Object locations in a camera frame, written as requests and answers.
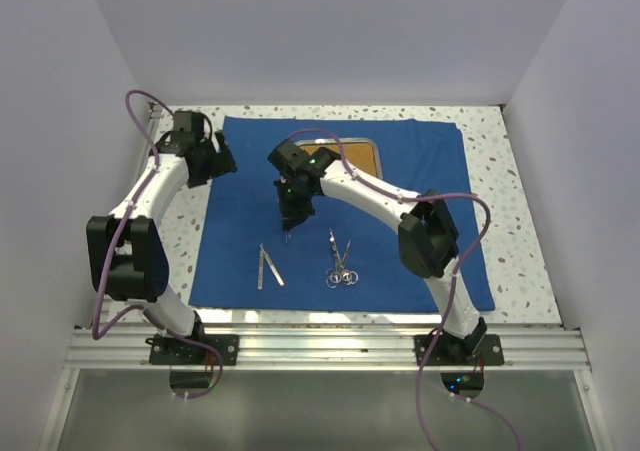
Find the blue surgical cloth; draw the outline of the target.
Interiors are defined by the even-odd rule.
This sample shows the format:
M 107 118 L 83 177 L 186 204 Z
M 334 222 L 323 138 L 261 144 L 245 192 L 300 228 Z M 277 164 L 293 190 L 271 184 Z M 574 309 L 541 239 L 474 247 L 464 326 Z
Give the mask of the blue surgical cloth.
M 223 132 L 237 171 L 212 183 L 190 303 L 195 307 L 321 312 L 431 313 L 436 306 L 425 283 L 401 263 L 395 233 L 367 213 L 336 199 L 317 197 L 315 214 L 294 228 L 285 245 L 278 207 L 277 170 L 268 154 L 285 138 L 328 133 L 373 140 L 385 181 L 419 193 L 470 190 L 461 131 L 452 123 L 320 121 L 226 117 Z M 458 245 L 471 254 L 462 277 L 475 307 L 495 309 L 485 260 L 476 243 L 479 215 L 467 199 L 448 199 Z M 355 285 L 331 289 L 329 230 Z M 271 256 L 285 285 L 267 266 L 257 289 L 259 245 Z

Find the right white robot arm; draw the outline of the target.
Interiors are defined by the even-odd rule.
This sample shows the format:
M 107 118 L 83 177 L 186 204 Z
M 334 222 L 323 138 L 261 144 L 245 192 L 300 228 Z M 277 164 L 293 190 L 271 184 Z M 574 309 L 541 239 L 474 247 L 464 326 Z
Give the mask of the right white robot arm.
M 446 201 L 471 194 L 417 192 L 395 187 L 349 162 L 339 151 L 320 147 L 310 154 L 286 139 L 268 155 L 279 173 L 282 228 L 288 232 L 314 214 L 312 199 L 325 196 L 349 204 L 395 232 L 402 265 L 424 280 L 441 315 L 433 347 L 457 363 L 468 363 L 481 351 L 487 325 L 472 303 L 462 277 L 459 232 Z

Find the steel scalpel handle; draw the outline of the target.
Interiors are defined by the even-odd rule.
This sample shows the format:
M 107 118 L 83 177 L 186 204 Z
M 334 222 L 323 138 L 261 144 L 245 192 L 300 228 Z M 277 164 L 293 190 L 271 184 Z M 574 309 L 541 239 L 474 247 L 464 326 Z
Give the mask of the steel scalpel handle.
M 258 278 L 257 278 L 257 289 L 263 289 L 263 280 L 264 280 L 264 254 L 263 251 L 259 251 L 259 264 L 258 264 Z

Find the steel surgical scissors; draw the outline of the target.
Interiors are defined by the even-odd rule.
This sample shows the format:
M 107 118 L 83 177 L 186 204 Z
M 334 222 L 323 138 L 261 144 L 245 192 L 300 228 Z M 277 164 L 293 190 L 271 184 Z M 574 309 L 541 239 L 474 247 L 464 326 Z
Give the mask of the steel surgical scissors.
M 331 253 L 333 258 L 333 267 L 329 270 L 332 270 L 332 269 L 347 270 L 342 260 L 342 255 L 338 250 L 336 238 L 332 230 L 329 230 L 329 243 L 330 243 L 330 248 L 331 248 Z

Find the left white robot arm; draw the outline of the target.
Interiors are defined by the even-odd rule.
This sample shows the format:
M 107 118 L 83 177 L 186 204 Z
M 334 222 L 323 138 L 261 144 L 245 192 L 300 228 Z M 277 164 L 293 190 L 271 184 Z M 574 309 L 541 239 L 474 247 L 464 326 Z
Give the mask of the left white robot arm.
M 139 310 L 175 337 L 172 350 L 185 363 L 197 363 L 207 354 L 198 314 L 170 286 L 159 225 L 181 188 L 205 186 L 237 170 L 224 134 L 206 132 L 210 126 L 201 112 L 174 112 L 173 128 L 152 144 L 145 171 L 129 194 L 109 214 L 89 219 L 86 237 L 97 293 L 95 340 L 124 315 Z

